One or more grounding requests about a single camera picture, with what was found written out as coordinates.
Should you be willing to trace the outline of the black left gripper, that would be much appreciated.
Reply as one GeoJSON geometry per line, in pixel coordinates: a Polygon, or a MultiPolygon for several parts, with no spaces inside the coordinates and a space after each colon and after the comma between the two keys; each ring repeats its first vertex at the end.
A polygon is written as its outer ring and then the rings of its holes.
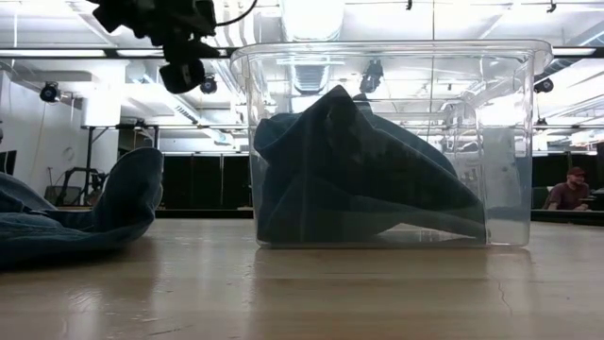
{"type": "Polygon", "coordinates": [[[93,17],[108,33],[125,26],[137,39],[149,38],[153,45],[163,45],[166,60],[192,60],[159,68],[163,85],[171,94],[184,94],[203,81],[205,68],[199,59],[221,56],[214,47],[189,41],[215,35],[217,23],[212,1],[97,0],[92,3],[97,5],[92,11],[93,17]],[[173,39],[185,42],[169,42],[173,39]]]}

